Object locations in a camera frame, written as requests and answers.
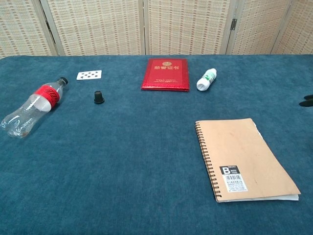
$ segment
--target brown notebook cover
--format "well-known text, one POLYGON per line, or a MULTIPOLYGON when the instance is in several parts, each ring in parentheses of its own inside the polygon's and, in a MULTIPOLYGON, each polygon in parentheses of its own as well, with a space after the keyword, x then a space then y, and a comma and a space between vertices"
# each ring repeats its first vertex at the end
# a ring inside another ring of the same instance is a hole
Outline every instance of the brown notebook cover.
POLYGON ((196 121, 196 131, 217 202, 299 200, 252 119, 196 121))
POLYGON ((141 89, 188 92, 187 60, 171 58, 149 59, 141 89))

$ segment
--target red bottle label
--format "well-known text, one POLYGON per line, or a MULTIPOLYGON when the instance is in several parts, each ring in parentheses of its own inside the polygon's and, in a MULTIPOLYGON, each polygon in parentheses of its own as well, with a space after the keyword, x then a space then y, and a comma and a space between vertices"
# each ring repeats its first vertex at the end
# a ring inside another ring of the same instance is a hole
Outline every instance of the red bottle label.
POLYGON ((41 86, 38 90, 34 92, 34 94, 39 94, 46 98, 51 104, 51 108, 53 108, 55 104, 60 100, 60 96, 57 93, 57 91, 54 88, 47 85, 41 86))

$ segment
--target metal spiral binding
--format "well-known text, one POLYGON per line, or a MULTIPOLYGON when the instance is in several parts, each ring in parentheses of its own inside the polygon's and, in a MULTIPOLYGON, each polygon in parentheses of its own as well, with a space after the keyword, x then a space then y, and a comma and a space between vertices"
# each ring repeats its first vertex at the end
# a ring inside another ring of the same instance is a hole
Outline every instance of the metal spiral binding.
POLYGON ((205 166, 206 166, 206 169, 207 169, 210 181, 211 181, 214 195, 215 197, 222 197, 222 195, 220 195, 221 191, 218 190, 220 187, 218 186, 218 182, 216 182, 217 179, 215 178, 214 168, 211 163, 210 155, 206 147, 205 140, 204 140, 199 122, 196 121, 195 126, 196 126, 197 136, 198 136, 199 143, 200 143, 201 152, 202 152, 205 166))

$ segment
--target barcode label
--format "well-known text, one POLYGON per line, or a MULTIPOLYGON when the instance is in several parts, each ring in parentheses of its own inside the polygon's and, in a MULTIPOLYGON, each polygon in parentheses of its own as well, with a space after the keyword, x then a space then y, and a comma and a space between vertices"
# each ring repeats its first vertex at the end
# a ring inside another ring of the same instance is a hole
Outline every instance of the barcode label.
POLYGON ((223 175, 228 192, 246 192, 246 184, 241 174, 223 175))

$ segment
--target woven screen panel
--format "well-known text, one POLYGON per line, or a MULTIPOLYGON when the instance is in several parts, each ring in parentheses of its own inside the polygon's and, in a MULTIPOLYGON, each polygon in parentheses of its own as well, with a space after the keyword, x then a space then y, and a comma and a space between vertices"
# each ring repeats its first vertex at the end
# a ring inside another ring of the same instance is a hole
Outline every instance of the woven screen panel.
POLYGON ((149 54, 219 54, 229 0, 149 0, 149 54))
POLYGON ((231 54, 270 54, 289 0, 246 0, 231 54))
POLYGON ((66 55, 142 54, 138 0, 48 0, 66 55))
POLYGON ((289 21, 273 53, 313 54, 313 1, 294 2, 289 21))
POLYGON ((0 57, 51 55, 30 0, 0 1, 0 57))

